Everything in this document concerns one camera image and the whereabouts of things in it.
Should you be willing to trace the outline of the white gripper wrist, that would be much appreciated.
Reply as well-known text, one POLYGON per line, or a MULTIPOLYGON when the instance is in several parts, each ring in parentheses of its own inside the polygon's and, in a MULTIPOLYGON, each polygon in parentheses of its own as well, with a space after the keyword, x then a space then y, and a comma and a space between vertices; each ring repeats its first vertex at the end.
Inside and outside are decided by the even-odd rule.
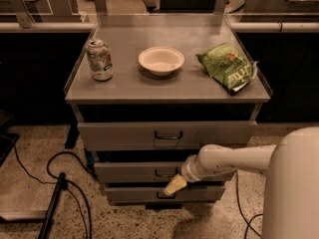
POLYGON ((166 196, 172 196, 187 186, 187 181, 194 183, 203 180, 203 168, 197 155, 187 158, 181 167, 181 175, 177 174, 163 190, 166 196))

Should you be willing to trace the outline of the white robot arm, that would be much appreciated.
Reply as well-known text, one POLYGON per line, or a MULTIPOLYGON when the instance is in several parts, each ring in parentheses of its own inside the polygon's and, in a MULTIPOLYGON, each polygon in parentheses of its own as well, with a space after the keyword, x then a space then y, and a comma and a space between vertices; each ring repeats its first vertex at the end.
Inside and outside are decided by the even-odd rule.
POLYGON ((319 127, 300 128, 278 143, 246 148, 207 144, 182 164, 163 193, 234 170, 266 177, 262 239, 319 239, 319 127))

